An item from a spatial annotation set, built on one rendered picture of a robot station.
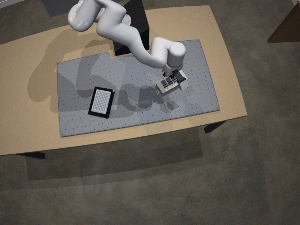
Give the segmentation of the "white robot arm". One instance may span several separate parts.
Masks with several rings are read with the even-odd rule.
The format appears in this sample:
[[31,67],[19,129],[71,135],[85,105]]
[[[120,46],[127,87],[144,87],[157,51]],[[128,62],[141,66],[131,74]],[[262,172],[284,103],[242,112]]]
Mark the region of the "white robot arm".
[[88,30],[94,22],[98,23],[96,32],[99,36],[127,46],[134,57],[147,66],[161,69],[168,64],[171,68],[179,68],[185,57],[185,46],[155,37],[149,54],[139,31],[130,26],[131,18],[126,12],[123,6],[111,0],[79,0],[70,9],[67,19],[71,28],[78,32]]

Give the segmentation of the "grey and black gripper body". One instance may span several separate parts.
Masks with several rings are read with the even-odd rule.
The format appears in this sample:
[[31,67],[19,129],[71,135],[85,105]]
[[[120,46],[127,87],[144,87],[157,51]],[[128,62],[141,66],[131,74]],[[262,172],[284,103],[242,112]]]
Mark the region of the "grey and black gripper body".
[[[183,68],[183,64],[184,63],[182,63],[181,67],[177,68],[178,71],[180,71]],[[172,71],[174,71],[174,70],[176,70],[176,69],[169,67],[168,64],[166,64],[166,66],[164,68],[162,68],[162,72],[165,71],[166,77],[173,75]]]

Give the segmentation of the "grey push-button panel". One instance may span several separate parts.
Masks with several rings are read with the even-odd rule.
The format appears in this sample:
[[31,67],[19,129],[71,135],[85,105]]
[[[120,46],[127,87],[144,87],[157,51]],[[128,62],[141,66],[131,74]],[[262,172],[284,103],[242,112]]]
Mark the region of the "grey push-button panel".
[[[180,74],[188,80],[188,78],[185,76],[182,70],[179,71]],[[156,83],[156,88],[158,89],[156,91],[157,94],[161,94],[161,96],[164,96],[168,94],[169,92],[173,91],[174,89],[178,88],[177,79],[174,76],[174,78],[166,77],[165,79],[159,81]]]

